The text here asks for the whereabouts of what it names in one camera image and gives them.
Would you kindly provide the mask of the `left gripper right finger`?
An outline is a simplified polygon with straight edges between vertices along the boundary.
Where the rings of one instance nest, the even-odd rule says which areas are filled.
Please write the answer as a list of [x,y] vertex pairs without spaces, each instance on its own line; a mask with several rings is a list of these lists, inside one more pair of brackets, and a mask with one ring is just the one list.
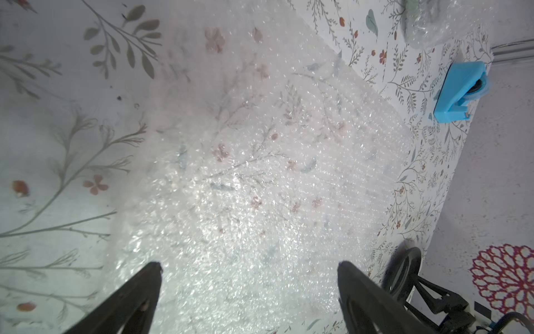
[[353,263],[337,269],[339,304],[349,333],[433,333]]

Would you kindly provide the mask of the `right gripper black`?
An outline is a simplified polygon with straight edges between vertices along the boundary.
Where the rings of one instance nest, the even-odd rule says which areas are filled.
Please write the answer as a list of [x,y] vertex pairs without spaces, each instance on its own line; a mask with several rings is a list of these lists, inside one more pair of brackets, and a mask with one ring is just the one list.
[[[416,289],[431,313],[435,315],[439,313],[445,314],[445,318],[440,324],[435,324],[434,321],[407,301],[412,289]],[[420,322],[429,326],[436,333],[468,333],[476,322],[476,318],[467,311],[469,306],[467,300],[455,292],[435,285],[418,275],[408,275],[403,279],[402,304]],[[533,332],[532,321],[517,312],[507,313],[491,325],[476,326],[474,332],[503,333],[506,327],[514,321],[520,323],[529,333]]]

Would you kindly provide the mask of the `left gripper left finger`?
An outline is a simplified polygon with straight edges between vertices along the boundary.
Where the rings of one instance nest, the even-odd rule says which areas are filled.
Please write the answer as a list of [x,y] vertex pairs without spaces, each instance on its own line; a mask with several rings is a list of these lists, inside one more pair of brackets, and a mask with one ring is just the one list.
[[162,284],[162,267],[149,262],[67,333],[148,333]]

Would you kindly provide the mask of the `blue tape dispenser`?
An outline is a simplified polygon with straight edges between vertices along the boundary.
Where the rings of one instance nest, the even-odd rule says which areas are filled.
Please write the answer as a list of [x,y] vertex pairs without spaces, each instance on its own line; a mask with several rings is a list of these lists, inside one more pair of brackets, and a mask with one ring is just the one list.
[[441,124],[469,121],[471,103],[490,89],[484,62],[453,63],[439,92],[433,115]]

